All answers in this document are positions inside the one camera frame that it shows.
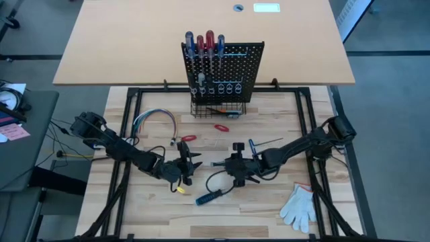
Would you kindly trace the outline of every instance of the white glove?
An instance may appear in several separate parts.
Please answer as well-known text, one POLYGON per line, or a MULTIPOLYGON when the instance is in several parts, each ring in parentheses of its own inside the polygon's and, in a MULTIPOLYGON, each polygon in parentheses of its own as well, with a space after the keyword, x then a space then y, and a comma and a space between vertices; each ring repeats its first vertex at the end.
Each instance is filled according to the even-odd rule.
POLYGON ((294 191, 290 199, 281 209, 279 215, 284 218, 286 225, 293 223, 293 229, 303 233, 309 233, 309 220, 316 221, 314 204, 312 202, 313 193, 308 190, 310 186, 294 184, 294 191))

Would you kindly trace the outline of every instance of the wooden table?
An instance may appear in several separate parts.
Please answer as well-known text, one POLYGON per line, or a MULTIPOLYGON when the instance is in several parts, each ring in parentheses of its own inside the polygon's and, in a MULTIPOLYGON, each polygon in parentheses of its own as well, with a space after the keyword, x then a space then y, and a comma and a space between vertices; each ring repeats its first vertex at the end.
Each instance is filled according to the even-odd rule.
POLYGON ((265 42, 257 83, 355 83, 327 0, 86 0, 54 84, 187 83, 180 43, 207 30, 227 43, 265 42))
MULTIPOLYGON (((333 116, 327 88, 315 86, 310 90, 316 121, 321 125, 333 116)), ((104 117, 108 127, 117 132, 121 126, 126 92, 127 87, 111 87, 107 100, 104 117)), ((251 103, 247 105, 247 114, 238 120, 194 118, 189 114, 189 102, 189 93, 144 93, 141 111, 149 108, 167 108, 172 111, 179 122, 179 136, 197 135, 198 139, 188 142, 188 145, 192 152, 202 154, 193 161, 203 161, 204 164, 192 177, 193 186, 184 186, 186 194, 171 193, 166 181, 149 177, 132 166, 121 237, 134 233, 135 238, 308 238, 308 235, 285 225, 279 216, 280 208, 287 202, 294 182, 309 183, 303 153, 288 160, 275 180, 262 181, 261 184, 249 182, 245 187, 236 188, 209 204, 194 205, 196 198, 207 193, 204 184, 208 176, 220 170, 219 167, 210 167, 210 163, 229 157, 233 152, 233 142, 244 142, 247 156, 251 154, 247 142, 249 138, 262 142, 284 137, 279 143, 273 143, 273 146, 280 146, 301 136, 294 94, 254 93, 251 103), (230 128, 230 132, 220 134, 213 128, 214 124, 223 124, 230 128)), ((175 147, 168 145, 172 133, 170 119, 162 114, 154 114, 145 122, 137 147, 149 149, 163 145, 168 149, 167 159, 174 159, 179 154, 175 147)), ((104 155, 104 151, 96 152, 96 156, 104 155)), ((344 160, 343 156, 334 155, 344 160)), ((77 235, 89 228, 105 206, 113 163, 112 160, 96 161, 92 165, 77 235)), ((347 168, 330 159, 327 161, 327 174, 335 206, 345 220, 361 233, 347 168)), ((231 182, 231 177, 222 174, 214 177, 210 187, 229 188, 231 182)), ((327 211, 324 206, 322 208, 329 233, 327 211)), ((114 229, 116 209, 112 215, 110 234, 114 229)), ((310 232, 318 234, 316 223, 311 224, 310 232)))

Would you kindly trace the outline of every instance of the colorful wires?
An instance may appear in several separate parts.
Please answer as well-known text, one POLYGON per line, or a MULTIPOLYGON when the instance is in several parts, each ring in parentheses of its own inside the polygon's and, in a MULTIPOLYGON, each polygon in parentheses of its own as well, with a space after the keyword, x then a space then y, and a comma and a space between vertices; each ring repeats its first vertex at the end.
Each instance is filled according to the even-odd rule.
POLYGON ((140 131, 142 130, 143 127, 143 123, 145 121, 146 118, 148 118, 151 114, 154 114, 156 112, 162 112, 164 114, 169 115, 169 117, 172 119, 173 121, 173 137, 170 140, 170 145, 174 145, 176 143, 176 137, 177 137, 177 121, 176 121, 176 117, 169 111, 166 109, 161 109, 161 108, 155 108, 155 109, 151 109, 151 110, 147 110, 141 114, 139 114, 139 116, 137 116, 137 118, 133 121, 133 125, 134 125, 134 131, 138 131, 140 133, 140 131))

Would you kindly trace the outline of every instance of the gray floor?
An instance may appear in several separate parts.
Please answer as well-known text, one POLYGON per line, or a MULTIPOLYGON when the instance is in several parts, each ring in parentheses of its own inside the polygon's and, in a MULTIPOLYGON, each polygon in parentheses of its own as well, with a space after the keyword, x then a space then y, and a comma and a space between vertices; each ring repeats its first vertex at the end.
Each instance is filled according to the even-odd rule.
MULTIPOLYGON (((0 13, 10 11, 15 1, 7 1, 0 13)), ((335 15, 345 2, 331 0, 335 15)), ((0 54, 62 54, 81 3, 25 0, 16 16, 23 28, 6 33, 0 54)), ((366 14, 345 43, 347 50, 430 50, 430 1, 375 0, 373 8, 375 14, 366 14)), ((430 163, 425 138, 430 57, 351 57, 349 61, 357 84, 339 91, 358 131, 355 151, 378 236, 428 241, 430 163)), ((30 89, 58 90, 55 118, 71 121, 83 107, 102 113, 108 88, 54 87, 58 63, 0 62, 0 78, 25 82, 30 89)), ((91 153, 79 140, 61 139, 82 154, 91 153)), ((47 140, 42 150, 49 154, 50 146, 47 140)), ((77 215, 52 216, 44 221, 40 238, 70 237, 76 221, 77 215)))
MULTIPOLYGON (((8 14, 16 0, 6 1, 0 14, 8 14)), ((38 0, 24 1, 20 6, 16 19, 19 20, 21 28, 19 30, 8 30, 4 39, 0 43, 0 54, 62 54, 69 40, 69 36, 75 24, 77 14, 82 5, 82 1, 73 2, 67 0, 38 0)), ((6 79, 14 83, 27 83, 27 88, 31 90, 56 90, 60 93, 53 118, 72 122, 76 115, 83 111, 92 111, 102 114, 104 111, 109 87, 59 87, 53 86, 55 72, 58 68, 59 60, 21 60, 8 63, 0 61, 0 79, 6 79)), ((63 127, 67 124, 57 122, 63 127)), ((57 130, 61 142, 68 144, 83 155, 92 155, 93 151, 82 144, 77 138, 72 138, 61 134, 57 130)), ((55 146, 55 151, 60 150, 59 145, 55 146)), ((52 152, 52 140, 46 138, 38 163, 52 152)), ((53 159, 41 165, 49 168, 53 159)), ((73 159, 69 163, 82 162, 82 159, 73 159)), ((64 200, 66 194, 48 193, 47 202, 43 207, 48 215, 44 217, 39 232, 39 238, 45 240, 69 239, 75 234, 81 199, 71 196, 64 200), (55 206, 56 200, 64 200, 62 204, 66 206, 55 206)))

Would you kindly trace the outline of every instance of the pink paper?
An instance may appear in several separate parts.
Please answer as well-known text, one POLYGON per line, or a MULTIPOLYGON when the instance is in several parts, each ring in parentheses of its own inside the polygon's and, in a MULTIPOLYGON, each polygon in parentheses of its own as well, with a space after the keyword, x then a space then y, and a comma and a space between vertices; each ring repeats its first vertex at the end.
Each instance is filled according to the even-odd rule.
POLYGON ((8 124, 0 127, 0 134, 6 136, 9 140, 17 140, 27 137, 30 134, 17 124, 8 124))

